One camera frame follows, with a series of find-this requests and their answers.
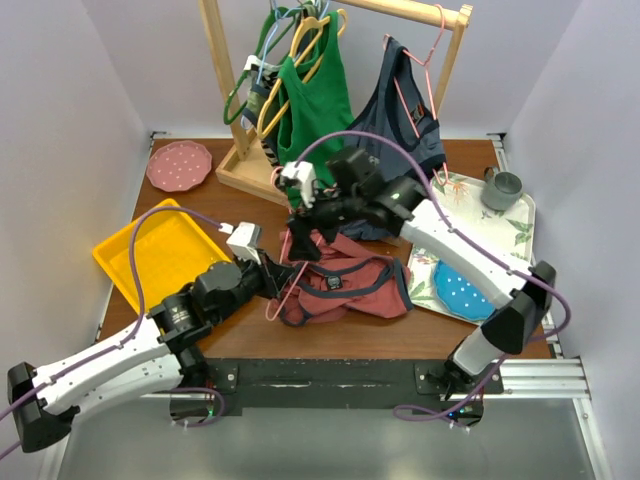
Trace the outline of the red tank top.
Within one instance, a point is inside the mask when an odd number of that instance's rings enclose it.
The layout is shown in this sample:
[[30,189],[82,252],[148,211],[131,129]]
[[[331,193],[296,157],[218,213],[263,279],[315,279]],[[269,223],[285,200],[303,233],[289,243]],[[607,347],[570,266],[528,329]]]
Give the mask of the red tank top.
[[327,243],[314,232],[311,240],[320,260],[290,264],[291,280],[268,304],[268,320],[302,327],[335,322],[350,311],[393,319],[413,309],[411,273],[398,258],[378,255],[342,234]]

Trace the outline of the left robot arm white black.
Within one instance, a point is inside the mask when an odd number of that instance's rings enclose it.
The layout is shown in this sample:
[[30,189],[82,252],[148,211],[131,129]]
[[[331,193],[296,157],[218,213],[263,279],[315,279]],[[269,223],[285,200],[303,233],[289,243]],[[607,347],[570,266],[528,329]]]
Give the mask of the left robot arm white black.
[[74,424],[147,393],[200,390],[207,380],[198,341],[255,297],[280,296],[293,267],[265,260],[218,262],[122,331],[66,359],[7,372],[17,448],[44,450]]

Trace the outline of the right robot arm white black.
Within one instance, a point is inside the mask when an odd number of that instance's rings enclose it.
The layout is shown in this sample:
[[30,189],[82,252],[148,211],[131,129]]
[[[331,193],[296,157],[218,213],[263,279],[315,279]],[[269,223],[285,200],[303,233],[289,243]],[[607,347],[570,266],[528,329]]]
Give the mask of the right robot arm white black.
[[331,243],[340,226],[365,220],[435,254],[492,305],[489,317],[444,363],[442,378],[452,390],[469,392],[490,364],[522,352],[549,310],[556,279],[551,265],[509,266],[505,255],[473,241],[446,216],[426,181],[385,179],[377,158],[363,149],[340,150],[328,169],[336,182],[329,193],[309,162],[291,162],[280,173],[282,183],[297,190],[301,199],[288,220],[290,260],[319,260],[314,232]]

